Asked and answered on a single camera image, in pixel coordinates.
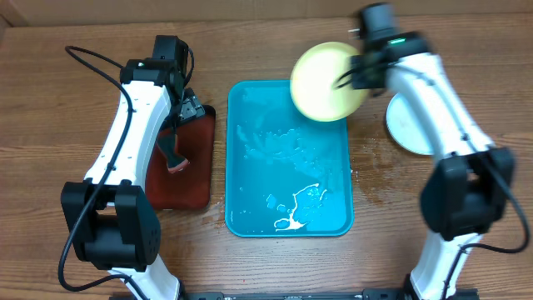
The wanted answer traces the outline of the dark green scrub sponge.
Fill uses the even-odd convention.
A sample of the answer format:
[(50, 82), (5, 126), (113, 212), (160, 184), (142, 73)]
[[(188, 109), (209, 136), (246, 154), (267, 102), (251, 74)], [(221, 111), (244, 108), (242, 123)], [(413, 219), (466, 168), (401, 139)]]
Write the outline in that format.
[(167, 162), (169, 173), (177, 173), (189, 164), (187, 158), (177, 152), (177, 136), (174, 133), (157, 138), (157, 145)]

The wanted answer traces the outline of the green plate with ketchup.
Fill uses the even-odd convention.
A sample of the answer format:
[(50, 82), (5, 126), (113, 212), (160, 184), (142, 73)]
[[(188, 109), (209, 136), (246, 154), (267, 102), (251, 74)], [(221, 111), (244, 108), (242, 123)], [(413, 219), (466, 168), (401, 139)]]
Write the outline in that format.
[(291, 72), (291, 98), (298, 111), (318, 122), (333, 122), (354, 113), (369, 91), (354, 89), (341, 76), (351, 69), (358, 50), (343, 42), (324, 42), (311, 47)]

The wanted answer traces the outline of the light blue plate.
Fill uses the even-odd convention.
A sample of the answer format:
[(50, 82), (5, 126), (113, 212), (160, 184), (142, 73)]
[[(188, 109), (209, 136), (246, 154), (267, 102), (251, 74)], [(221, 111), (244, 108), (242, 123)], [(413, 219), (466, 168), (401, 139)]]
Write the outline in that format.
[(407, 101), (397, 93), (386, 110), (386, 128), (392, 139), (410, 153), (431, 156), (431, 145)]

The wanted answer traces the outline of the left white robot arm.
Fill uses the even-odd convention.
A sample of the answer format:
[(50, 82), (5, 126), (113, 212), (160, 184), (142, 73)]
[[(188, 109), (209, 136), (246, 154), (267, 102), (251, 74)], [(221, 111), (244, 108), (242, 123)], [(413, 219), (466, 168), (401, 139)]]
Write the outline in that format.
[(60, 285), (81, 292), (121, 280), (135, 299), (179, 299), (180, 280), (160, 254), (161, 226), (145, 194), (154, 148), (167, 156), (169, 172), (187, 160), (174, 152), (177, 128), (205, 115), (187, 86), (194, 54), (177, 36), (158, 35), (152, 55), (120, 65), (114, 79), (79, 55), (66, 52), (121, 93), (116, 117), (97, 160), (82, 182), (66, 182), (62, 211), (69, 230), (57, 267)]

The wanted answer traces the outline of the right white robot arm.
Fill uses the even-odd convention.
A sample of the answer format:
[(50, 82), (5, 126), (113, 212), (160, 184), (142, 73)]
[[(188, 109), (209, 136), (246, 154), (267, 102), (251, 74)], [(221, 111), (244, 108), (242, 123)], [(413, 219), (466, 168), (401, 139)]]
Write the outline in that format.
[(418, 32), (401, 32), (392, 6), (361, 9), (362, 53), (352, 58), (351, 86), (387, 89), (407, 108), (430, 145), (435, 169), (421, 192), (428, 233), (404, 299), (476, 298), (456, 290), (472, 248), (499, 221), (511, 200), (515, 159), (482, 132), (451, 86), (440, 56)]

